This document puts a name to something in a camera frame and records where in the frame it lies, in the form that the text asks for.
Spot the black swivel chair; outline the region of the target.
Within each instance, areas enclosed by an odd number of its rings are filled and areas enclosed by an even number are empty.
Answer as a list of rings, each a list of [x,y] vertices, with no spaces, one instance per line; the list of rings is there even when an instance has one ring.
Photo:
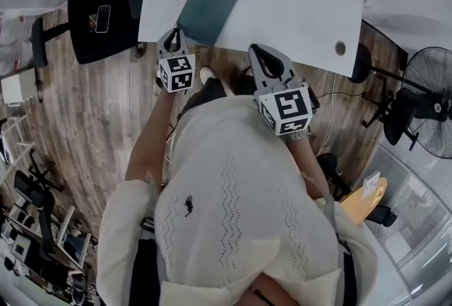
[[[55,166],[53,161],[47,163],[47,168],[41,170],[38,166],[35,157],[35,149],[32,148],[29,152],[32,165],[28,168],[28,174],[25,174],[21,170],[17,170],[14,177],[14,189],[21,195],[29,204],[32,204],[36,208],[50,204],[50,207],[54,205],[54,196],[51,189],[63,192],[64,185],[56,185],[48,178]]]

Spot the black pedestal fan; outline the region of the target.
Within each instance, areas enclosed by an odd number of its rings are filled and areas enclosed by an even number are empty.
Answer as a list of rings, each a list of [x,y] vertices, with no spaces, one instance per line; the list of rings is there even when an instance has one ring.
[[[407,136],[410,149],[419,144],[437,158],[452,159],[452,51],[442,47],[421,49],[399,76],[373,66],[370,51],[360,45],[349,79],[362,83],[372,72],[383,81],[381,101],[363,97],[378,110],[362,126],[368,128],[378,120],[391,145]]]

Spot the black pouch bag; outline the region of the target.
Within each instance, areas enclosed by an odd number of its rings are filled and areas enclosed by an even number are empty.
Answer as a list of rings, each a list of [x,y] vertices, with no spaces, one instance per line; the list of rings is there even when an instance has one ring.
[[[384,227],[391,227],[397,220],[397,215],[389,206],[376,206],[373,211],[366,217],[366,220],[377,223]]]

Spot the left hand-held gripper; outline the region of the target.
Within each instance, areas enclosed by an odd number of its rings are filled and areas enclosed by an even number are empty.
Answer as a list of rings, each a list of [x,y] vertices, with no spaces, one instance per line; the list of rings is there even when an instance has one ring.
[[[188,54],[184,31],[172,28],[157,41],[157,84],[168,93],[191,89],[194,85],[196,56]]]

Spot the person's cream knit sweater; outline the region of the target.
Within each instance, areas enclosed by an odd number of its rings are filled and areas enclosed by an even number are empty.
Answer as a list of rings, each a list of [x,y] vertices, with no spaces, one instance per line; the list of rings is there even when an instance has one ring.
[[[364,306],[377,257],[343,207],[309,191],[251,97],[199,105],[179,122],[169,182],[117,185],[103,214],[97,290],[106,306]]]

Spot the black low chair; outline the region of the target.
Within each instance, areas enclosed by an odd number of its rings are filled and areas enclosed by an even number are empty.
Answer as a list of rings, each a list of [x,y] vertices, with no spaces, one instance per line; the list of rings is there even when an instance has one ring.
[[[342,177],[338,174],[336,168],[338,166],[338,158],[334,153],[323,153],[316,157],[326,180],[331,181],[334,189],[333,189],[333,198],[336,201],[340,201],[345,196],[348,196],[352,193],[351,188],[345,183]]]

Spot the person's left white shoe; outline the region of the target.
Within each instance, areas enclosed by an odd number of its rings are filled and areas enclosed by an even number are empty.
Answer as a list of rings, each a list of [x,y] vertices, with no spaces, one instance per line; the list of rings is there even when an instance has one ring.
[[[212,69],[208,66],[204,66],[200,69],[199,76],[203,85],[207,84],[208,80],[210,79],[216,79],[216,76],[213,73]]]

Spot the person's black trousers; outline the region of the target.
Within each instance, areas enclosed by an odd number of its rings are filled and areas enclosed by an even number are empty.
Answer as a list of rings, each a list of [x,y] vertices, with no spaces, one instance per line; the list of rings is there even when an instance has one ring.
[[[253,95],[256,91],[256,84],[251,66],[243,70],[234,69],[230,74],[228,86],[233,95]],[[194,107],[223,97],[227,97],[227,92],[222,81],[217,77],[210,79],[207,84],[202,86],[202,89],[189,98],[179,113],[178,119]]]

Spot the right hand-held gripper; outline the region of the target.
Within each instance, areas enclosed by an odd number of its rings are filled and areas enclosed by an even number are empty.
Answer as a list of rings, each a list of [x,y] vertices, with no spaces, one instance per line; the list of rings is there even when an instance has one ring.
[[[292,78],[292,60],[267,45],[249,47],[258,113],[276,136],[308,129],[316,110],[317,98],[305,80]]]

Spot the white smartphone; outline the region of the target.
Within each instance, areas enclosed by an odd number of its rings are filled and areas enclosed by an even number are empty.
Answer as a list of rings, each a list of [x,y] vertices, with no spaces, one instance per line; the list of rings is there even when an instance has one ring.
[[[102,5],[98,8],[95,25],[96,33],[106,33],[108,31],[110,12],[111,12],[110,5]]]

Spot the white drawer cabinet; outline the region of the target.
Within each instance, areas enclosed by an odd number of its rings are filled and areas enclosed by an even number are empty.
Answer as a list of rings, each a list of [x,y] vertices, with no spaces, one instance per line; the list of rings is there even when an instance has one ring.
[[[4,103],[9,107],[38,97],[37,77],[34,69],[21,71],[0,80]]]

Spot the person's left forearm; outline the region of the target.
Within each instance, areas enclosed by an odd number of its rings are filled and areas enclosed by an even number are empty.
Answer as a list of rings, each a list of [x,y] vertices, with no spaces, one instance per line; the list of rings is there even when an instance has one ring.
[[[157,190],[162,185],[168,124],[172,114],[175,93],[162,90],[153,106],[148,121],[138,137],[126,169],[125,180],[154,181]]]

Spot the person's right forearm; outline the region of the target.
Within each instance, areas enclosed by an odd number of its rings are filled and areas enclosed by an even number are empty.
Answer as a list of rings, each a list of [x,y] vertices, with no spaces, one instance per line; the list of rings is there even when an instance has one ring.
[[[287,147],[299,171],[304,174],[307,194],[313,200],[323,198],[325,194],[329,193],[329,187],[308,138],[303,137],[298,140],[288,139]]]

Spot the round yellow table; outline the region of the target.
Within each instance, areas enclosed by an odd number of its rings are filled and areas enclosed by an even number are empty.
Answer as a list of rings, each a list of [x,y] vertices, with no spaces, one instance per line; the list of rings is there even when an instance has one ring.
[[[387,180],[380,177],[374,186],[374,189],[364,194],[364,187],[360,187],[347,195],[340,204],[344,208],[346,214],[355,225],[362,223],[366,217],[375,209],[382,200],[387,188]]]

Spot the white standing card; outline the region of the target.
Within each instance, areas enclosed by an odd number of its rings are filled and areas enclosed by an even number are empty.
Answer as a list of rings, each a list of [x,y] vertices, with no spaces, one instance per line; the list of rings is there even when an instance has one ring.
[[[377,184],[380,178],[380,172],[376,171],[365,177],[362,183],[362,199],[372,195],[377,189]]]

